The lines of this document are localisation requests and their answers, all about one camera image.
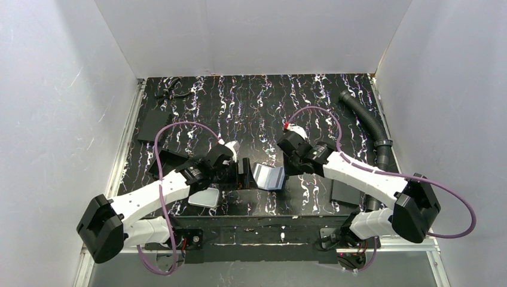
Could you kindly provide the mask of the white card stack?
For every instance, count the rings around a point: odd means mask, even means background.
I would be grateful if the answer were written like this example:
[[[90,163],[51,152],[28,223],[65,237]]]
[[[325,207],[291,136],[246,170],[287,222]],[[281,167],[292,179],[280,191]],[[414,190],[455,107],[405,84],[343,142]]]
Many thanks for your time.
[[[218,206],[220,194],[220,191],[216,188],[207,188],[189,196],[188,204],[214,209]]]

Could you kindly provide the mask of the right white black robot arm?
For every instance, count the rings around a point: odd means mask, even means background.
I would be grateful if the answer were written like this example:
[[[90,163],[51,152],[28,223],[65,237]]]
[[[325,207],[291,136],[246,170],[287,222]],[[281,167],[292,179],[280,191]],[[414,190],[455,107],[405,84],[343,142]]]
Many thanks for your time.
[[[340,228],[339,239],[350,243],[374,236],[393,235],[421,243],[441,207],[422,175],[411,179],[382,174],[326,142],[311,145],[297,132],[286,131],[277,141],[288,176],[317,174],[374,197],[385,205],[370,212],[353,212]]]

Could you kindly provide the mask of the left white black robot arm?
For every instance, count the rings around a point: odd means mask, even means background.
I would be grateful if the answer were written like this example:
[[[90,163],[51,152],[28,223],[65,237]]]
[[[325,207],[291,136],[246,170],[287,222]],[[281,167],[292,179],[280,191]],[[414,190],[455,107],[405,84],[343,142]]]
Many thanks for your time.
[[[163,155],[163,178],[122,196],[93,197],[83,213],[77,233],[95,263],[113,259],[123,248],[171,240],[164,217],[145,219],[162,204],[185,199],[217,184],[220,190],[251,190],[257,182],[249,158],[239,172],[236,146],[232,141],[215,145],[203,157],[177,152]]]

